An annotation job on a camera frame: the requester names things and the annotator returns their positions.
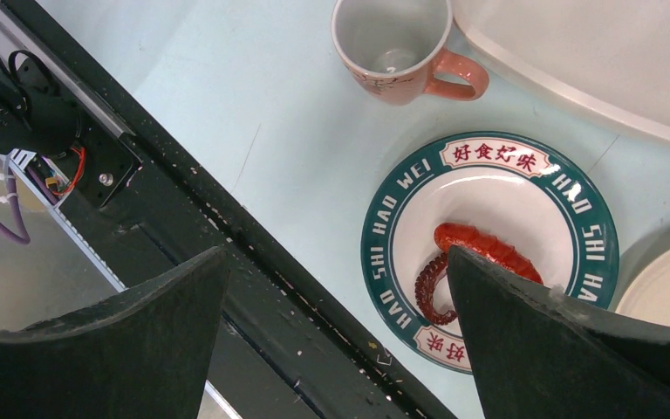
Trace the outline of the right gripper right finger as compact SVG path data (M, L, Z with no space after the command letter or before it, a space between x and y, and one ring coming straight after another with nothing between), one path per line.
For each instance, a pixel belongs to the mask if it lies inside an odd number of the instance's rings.
M448 283L487 418L670 418L670 326L453 247Z

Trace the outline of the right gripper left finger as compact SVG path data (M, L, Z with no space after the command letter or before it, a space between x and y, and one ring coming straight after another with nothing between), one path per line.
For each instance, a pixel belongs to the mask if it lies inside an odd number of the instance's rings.
M229 283L208 249L110 298L0 331L0 418L194 418Z

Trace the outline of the blue rimmed plate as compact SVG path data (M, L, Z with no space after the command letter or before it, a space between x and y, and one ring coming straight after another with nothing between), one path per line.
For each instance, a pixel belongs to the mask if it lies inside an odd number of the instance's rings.
M535 266L543 285L606 308L619 273L612 215L598 188L572 161L516 134L455 134L409 155L379 186L361 235L366 288L381 318L417 354L469 373L457 320L430 323L415 280L443 251L441 223L498 237ZM454 309L446 276L434 293L439 313Z

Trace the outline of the pink ceramic mug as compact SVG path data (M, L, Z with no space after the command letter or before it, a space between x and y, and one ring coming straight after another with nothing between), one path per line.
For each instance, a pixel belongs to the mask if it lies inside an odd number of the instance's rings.
M399 106L422 94L477 100L489 75L446 47L453 22L446 0L338 0L331 35L354 80L378 100Z

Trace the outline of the white rectangular basin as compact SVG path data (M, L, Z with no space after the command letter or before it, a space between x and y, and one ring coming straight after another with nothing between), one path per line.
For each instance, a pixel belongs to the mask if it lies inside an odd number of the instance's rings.
M670 1L456 1L480 61L598 124L670 142Z

